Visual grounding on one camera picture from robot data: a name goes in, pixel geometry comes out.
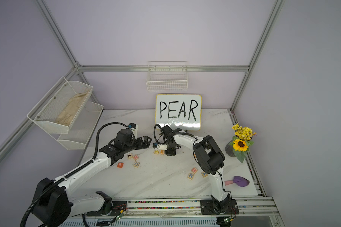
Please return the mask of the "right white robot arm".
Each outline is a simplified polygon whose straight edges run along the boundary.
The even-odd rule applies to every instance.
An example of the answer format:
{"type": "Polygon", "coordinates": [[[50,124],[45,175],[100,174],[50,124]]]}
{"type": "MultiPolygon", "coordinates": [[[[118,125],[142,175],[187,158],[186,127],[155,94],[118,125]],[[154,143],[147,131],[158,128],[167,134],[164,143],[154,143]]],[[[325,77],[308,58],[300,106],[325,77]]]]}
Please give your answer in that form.
{"type": "Polygon", "coordinates": [[[212,136],[199,137],[180,128],[173,130],[159,124],[154,126],[153,136],[157,148],[164,150],[167,156],[175,156],[179,148],[191,150],[195,162],[210,176],[211,212],[220,215],[232,208],[232,194],[225,189],[223,181],[225,156],[212,136]]]}

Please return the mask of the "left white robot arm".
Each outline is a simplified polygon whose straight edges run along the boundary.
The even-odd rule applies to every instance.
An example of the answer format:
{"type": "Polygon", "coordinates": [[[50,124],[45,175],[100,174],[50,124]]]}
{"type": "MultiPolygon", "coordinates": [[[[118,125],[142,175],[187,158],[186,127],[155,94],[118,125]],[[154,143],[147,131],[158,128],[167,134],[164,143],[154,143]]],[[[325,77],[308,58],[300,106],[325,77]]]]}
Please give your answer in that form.
{"type": "Polygon", "coordinates": [[[99,147],[99,136],[105,126],[101,126],[96,134],[95,152],[91,159],[69,173],[53,180],[45,178],[36,188],[32,203],[23,215],[20,226],[24,227],[30,214],[34,214],[43,227],[58,227],[68,217],[99,212],[103,216],[112,211],[119,211],[112,198],[102,191],[73,197],[74,192],[97,173],[116,164],[127,153],[133,150],[146,149],[152,139],[148,136],[137,137],[138,126],[134,123],[121,124],[116,138],[103,148],[99,147]]]}

